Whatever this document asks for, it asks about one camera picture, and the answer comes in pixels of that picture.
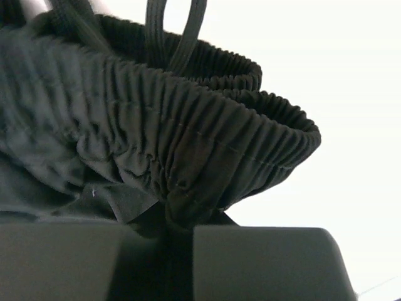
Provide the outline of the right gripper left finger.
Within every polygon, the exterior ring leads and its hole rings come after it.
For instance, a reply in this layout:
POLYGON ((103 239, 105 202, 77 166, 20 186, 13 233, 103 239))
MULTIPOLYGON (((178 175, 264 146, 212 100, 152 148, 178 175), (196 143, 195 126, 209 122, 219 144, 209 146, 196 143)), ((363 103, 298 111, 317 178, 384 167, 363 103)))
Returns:
POLYGON ((147 256, 126 226, 1 225, 1 300, 126 300, 147 256))

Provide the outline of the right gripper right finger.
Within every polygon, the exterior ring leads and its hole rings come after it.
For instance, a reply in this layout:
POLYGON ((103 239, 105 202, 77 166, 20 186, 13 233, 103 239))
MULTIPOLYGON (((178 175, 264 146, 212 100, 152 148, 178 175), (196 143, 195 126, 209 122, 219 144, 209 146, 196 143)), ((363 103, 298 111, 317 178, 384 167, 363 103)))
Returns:
POLYGON ((194 300, 357 300, 323 228, 205 224, 193 235, 194 300))

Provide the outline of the black trousers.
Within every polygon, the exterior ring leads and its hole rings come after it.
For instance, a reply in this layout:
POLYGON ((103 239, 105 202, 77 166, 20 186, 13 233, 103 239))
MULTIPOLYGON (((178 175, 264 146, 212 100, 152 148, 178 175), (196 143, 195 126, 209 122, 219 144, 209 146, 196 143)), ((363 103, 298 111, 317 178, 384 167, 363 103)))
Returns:
POLYGON ((1 219, 130 223, 151 206, 188 233, 285 181, 320 146, 299 107, 261 90, 255 62, 182 34, 165 1, 140 25, 53 1, 1 2, 1 219))

